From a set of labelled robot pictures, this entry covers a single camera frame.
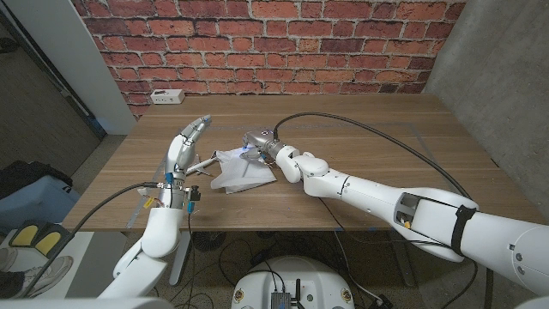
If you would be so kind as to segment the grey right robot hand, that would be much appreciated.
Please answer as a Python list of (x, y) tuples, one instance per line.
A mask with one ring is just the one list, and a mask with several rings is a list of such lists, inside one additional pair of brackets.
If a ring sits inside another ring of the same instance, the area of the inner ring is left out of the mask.
[(242, 159), (259, 160), (274, 159), (279, 152), (278, 142), (271, 130), (253, 130), (244, 134), (244, 152)]

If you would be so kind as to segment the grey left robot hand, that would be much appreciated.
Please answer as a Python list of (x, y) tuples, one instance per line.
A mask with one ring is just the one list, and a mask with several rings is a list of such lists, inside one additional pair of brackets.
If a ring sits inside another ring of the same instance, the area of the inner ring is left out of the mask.
[(197, 118), (172, 139), (166, 154), (165, 173), (186, 174), (196, 154), (196, 143), (211, 125), (211, 118), (210, 114)]

